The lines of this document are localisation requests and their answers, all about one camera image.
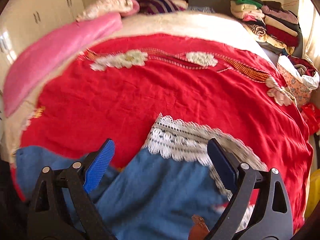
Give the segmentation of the purple striped pillow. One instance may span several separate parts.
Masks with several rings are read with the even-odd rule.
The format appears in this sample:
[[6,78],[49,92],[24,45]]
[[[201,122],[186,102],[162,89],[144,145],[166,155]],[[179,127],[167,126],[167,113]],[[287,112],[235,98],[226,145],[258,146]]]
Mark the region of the purple striped pillow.
[[188,9],[185,0],[138,0],[139,12],[146,15],[166,14]]

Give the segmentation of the pink folded quilt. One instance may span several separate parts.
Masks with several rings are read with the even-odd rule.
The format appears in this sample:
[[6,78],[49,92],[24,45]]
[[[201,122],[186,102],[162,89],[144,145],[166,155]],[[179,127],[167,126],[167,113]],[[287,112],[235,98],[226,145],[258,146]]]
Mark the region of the pink folded quilt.
[[9,117],[31,90],[53,69],[81,48],[122,28],[120,13],[57,28],[26,48],[11,65],[3,87],[5,116]]

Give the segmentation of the stack of folded clothes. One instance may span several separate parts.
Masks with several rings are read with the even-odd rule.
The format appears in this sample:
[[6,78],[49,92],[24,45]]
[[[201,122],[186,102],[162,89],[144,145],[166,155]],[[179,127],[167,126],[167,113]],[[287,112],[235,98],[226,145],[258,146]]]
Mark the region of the stack of folded clothes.
[[302,57],[303,35],[298,16],[280,2],[231,0],[232,15],[259,45],[277,55]]

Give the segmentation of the red plastic bag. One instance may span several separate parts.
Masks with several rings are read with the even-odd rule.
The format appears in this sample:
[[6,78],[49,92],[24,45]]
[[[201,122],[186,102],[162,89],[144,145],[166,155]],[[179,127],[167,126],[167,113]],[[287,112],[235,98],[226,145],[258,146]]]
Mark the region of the red plastic bag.
[[319,108],[311,102],[302,106],[302,117],[309,128],[309,134],[313,135],[319,131]]

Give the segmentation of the floral fabric laundry basket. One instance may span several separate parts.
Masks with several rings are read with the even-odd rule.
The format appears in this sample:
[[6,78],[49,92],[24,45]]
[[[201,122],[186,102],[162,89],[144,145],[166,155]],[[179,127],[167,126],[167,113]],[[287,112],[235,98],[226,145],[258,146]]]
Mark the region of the floral fabric laundry basket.
[[319,72],[313,63],[291,55],[278,57],[277,69],[296,99],[298,107],[310,101],[319,86]]

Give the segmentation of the blue pants with lace hem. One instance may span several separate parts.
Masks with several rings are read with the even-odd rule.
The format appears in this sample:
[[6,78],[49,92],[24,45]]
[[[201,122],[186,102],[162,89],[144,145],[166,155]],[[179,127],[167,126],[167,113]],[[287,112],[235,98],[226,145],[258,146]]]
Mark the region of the blue pants with lace hem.
[[[187,239],[193,215],[205,219],[208,227],[215,226],[232,193],[223,186],[207,153],[210,139],[216,139],[238,161],[266,171],[253,151],[231,135],[161,115],[127,166],[117,171],[109,164],[99,185],[89,193],[115,239]],[[19,149],[17,184],[31,202],[45,166],[65,169],[88,155],[73,160],[38,146]],[[62,191],[74,227],[83,230],[69,191]]]

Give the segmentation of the yellow plastic container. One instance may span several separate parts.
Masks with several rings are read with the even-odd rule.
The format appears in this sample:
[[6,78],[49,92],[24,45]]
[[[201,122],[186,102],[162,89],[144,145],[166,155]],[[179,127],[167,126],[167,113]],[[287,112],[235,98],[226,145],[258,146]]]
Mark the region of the yellow plastic container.
[[308,219],[315,210],[320,199],[320,169],[311,174],[308,202],[305,211],[305,219]]

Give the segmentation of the red floral bedspread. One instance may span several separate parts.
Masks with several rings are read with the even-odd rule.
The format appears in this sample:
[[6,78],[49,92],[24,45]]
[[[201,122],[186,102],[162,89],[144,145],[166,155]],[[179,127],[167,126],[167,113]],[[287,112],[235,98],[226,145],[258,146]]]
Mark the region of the red floral bedspread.
[[286,81],[270,61],[199,38],[155,34],[107,40],[48,81],[21,137],[64,157],[116,143],[112,165],[125,167],[143,147],[175,160],[201,136],[284,180],[294,229],[304,223],[312,162],[309,130]]

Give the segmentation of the cream bed sheet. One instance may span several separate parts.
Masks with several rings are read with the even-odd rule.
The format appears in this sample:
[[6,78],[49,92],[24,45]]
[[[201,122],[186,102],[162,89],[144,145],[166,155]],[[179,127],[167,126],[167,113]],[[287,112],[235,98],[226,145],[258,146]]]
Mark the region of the cream bed sheet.
[[192,11],[153,16],[137,14],[121,21],[121,29],[111,35],[93,41],[67,58],[31,90],[14,113],[9,117],[5,116],[5,113],[3,114],[3,138],[1,141],[1,156],[3,160],[13,162],[14,153],[20,146],[22,128],[35,108],[35,102],[42,87],[49,80],[60,75],[77,56],[83,54],[85,49],[100,42],[118,37],[169,34],[221,42],[240,50],[250,51],[255,56],[262,57],[270,64],[274,64],[272,57],[265,53],[239,22],[223,14],[205,14]]

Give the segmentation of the brown leather tag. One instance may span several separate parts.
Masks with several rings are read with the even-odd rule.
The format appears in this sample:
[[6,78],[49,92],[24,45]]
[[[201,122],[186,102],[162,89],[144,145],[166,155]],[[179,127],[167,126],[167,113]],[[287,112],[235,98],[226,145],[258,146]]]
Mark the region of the brown leather tag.
[[204,238],[208,235],[209,229],[205,224],[205,221],[202,217],[198,215],[192,216],[193,227],[189,232],[188,239],[189,240],[204,240]]

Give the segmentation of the floral pink pillow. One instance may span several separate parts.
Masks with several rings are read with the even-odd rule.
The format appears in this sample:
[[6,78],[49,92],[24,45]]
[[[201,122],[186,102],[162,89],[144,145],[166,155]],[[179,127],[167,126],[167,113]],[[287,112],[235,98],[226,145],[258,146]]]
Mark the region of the floral pink pillow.
[[139,3],[136,0],[97,0],[87,6],[77,18],[77,22],[91,21],[108,13],[119,13],[121,17],[127,17],[138,13]]

